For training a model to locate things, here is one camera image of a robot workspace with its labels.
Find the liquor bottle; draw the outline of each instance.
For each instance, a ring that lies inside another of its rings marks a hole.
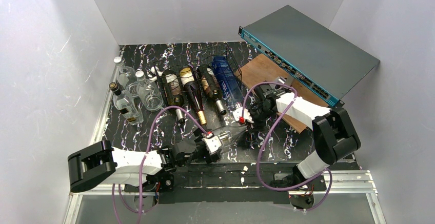
[[[215,56],[211,65],[217,82],[222,89],[223,99],[227,101],[228,106],[241,107],[243,94],[226,58],[224,56]]]
[[[115,57],[113,61],[118,71],[118,78],[116,80],[124,90],[130,92],[131,96],[137,97],[136,71],[132,67],[125,66],[124,60],[119,56]]]
[[[187,97],[189,98],[193,109],[198,114],[201,125],[206,125],[207,119],[204,114],[201,90],[192,70],[189,67],[182,69],[180,71],[180,78],[181,83],[184,85],[184,90],[186,90]]]
[[[143,71],[136,72],[137,94],[149,111],[156,111],[162,108],[163,98],[160,90],[154,82],[145,78]]]
[[[125,90],[121,91],[117,83],[109,84],[113,92],[113,105],[121,112],[123,117],[132,125],[140,124],[144,121],[142,112],[134,104],[131,94]]]
[[[204,91],[208,97],[210,97],[216,104],[217,110],[220,115],[225,115],[227,111],[225,110],[224,104],[222,103],[222,91],[219,87],[218,80],[214,76],[213,71],[207,64],[202,64],[197,70],[198,79],[201,80],[201,84]]]
[[[163,88],[165,89],[166,99],[169,105],[182,107],[184,105],[184,97],[181,94],[180,83],[178,82],[177,75],[172,70],[165,70],[162,73]],[[186,123],[184,114],[180,109],[176,109],[177,121],[179,124]]]

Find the black wire rack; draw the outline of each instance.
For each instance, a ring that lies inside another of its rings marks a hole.
[[[230,66],[230,69],[233,73],[233,77],[237,81],[237,84],[239,88],[242,88],[242,71],[240,70],[239,65],[237,64],[236,60],[234,59],[234,56],[231,52],[231,48],[228,46],[227,43],[219,43],[214,46],[206,47],[204,49],[199,49],[197,51],[192,52],[186,52],[185,54],[169,57],[166,59],[160,59],[152,61],[150,64],[151,70],[154,69],[154,72],[157,76],[157,83],[159,85],[160,92],[162,93],[163,99],[165,104],[168,106],[168,99],[170,97],[167,97],[164,84],[161,76],[159,76],[157,73],[158,71],[163,72],[167,69],[170,69],[174,71],[177,75],[178,82],[180,84],[181,92],[184,96],[185,103],[187,102],[187,91],[183,88],[181,77],[180,77],[180,71],[186,67],[190,67],[193,75],[195,76],[195,82],[198,84],[200,89],[201,87],[201,80],[197,77],[197,68],[199,65],[207,64],[210,69],[213,70],[212,61],[215,56],[223,56],[228,62],[228,65]]]

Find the gray wall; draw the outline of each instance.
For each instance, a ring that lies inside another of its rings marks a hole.
[[[343,0],[95,0],[120,45],[240,41],[246,26],[290,4],[329,26]]]
[[[345,97],[389,223],[433,223],[435,0],[344,0],[331,30],[380,66]]]
[[[61,223],[118,46],[93,0],[0,0],[0,223]]]

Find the white bottle cap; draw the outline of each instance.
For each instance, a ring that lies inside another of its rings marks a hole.
[[[145,76],[144,72],[142,70],[139,70],[136,72],[136,77],[137,78],[143,78]]]
[[[115,59],[113,60],[116,64],[119,64],[120,62],[122,62],[122,58],[120,56],[115,57]]]

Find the clear glass bottle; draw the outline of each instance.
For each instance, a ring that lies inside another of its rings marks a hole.
[[[163,98],[159,88],[154,82],[145,78],[143,71],[136,72],[137,77],[137,94],[149,111],[156,111],[162,108]]]
[[[136,71],[132,67],[125,66],[124,60],[119,56],[115,57],[113,61],[118,69],[118,83],[124,88],[124,90],[130,92],[132,97],[137,97]]]
[[[123,117],[132,125],[142,123],[144,116],[141,110],[134,104],[131,94],[125,90],[121,91],[115,82],[110,83],[109,88],[114,94],[113,105],[121,112]]]

